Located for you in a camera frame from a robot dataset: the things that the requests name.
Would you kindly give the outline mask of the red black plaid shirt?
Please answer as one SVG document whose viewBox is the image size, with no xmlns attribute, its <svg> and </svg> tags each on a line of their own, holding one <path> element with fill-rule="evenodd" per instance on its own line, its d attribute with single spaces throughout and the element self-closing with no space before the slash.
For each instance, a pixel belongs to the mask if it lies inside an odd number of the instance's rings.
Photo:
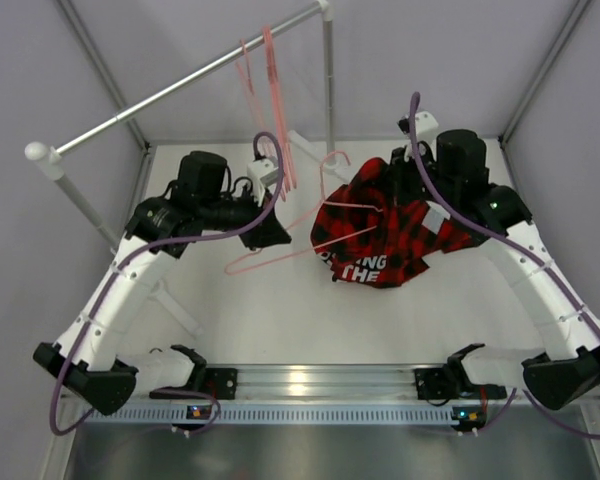
<svg viewBox="0 0 600 480">
<path fill-rule="evenodd" d="M 382 184 L 388 170 L 379 157 L 367 160 L 318 210 L 310 242 L 333 281 L 399 287 L 429 268 L 426 256 L 477 245 L 458 222 L 425 200 L 396 205 Z"/>
</svg>

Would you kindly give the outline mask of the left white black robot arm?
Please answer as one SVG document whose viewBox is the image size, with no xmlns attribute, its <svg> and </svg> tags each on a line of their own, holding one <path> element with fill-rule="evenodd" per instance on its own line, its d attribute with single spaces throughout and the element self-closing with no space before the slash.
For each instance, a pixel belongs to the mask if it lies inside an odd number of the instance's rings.
<svg viewBox="0 0 600 480">
<path fill-rule="evenodd" d="M 274 211 L 279 178 L 277 161 L 258 153 L 237 192 L 224 157 L 205 151 L 183 157 L 165 192 L 136 207 L 84 310 L 56 341 L 36 348 L 34 361 L 103 415 L 133 396 L 198 389 L 206 361 L 194 349 L 173 345 L 128 356 L 119 347 L 163 277 L 203 232 L 237 231 L 250 250 L 290 243 Z"/>
</svg>

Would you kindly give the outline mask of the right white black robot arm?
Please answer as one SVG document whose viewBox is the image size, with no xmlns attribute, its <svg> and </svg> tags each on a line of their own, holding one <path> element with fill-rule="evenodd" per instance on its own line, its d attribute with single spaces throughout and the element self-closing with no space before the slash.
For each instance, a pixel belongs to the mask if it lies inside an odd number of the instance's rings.
<svg viewBox="0 0 600 480">
<path fill-rule="evenodd" d="M 451 354 L 445 367 L 460 390 L 518 388 L 557 411 L 600 385 L 600 319 L 545 248 L 519 194 L 490 181 L 475 132 L 448 130 L 433 144 L 410 138 L 392 151 L 388 176 L 399 202 L 431 200 L 468 234 L 539 335 L 535 349 L 474 343 Z"/>
</svg>

